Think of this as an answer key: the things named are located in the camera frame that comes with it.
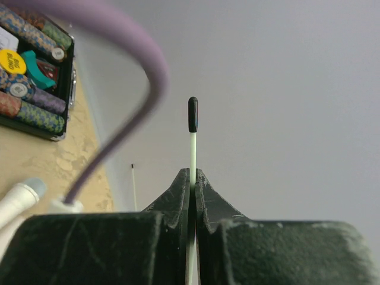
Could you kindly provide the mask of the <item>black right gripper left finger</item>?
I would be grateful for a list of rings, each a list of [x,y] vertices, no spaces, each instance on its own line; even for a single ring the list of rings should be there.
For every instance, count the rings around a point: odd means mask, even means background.
[[[1,284],[186,284],[189,171],[137,213],[32,216],[1,261]]]

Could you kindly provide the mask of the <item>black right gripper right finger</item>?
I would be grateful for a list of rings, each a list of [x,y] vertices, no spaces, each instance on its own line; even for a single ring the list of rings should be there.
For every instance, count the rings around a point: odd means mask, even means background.
[[[363,236],[341,221],[253,220],[197,172],[199,284],[378,284]]]

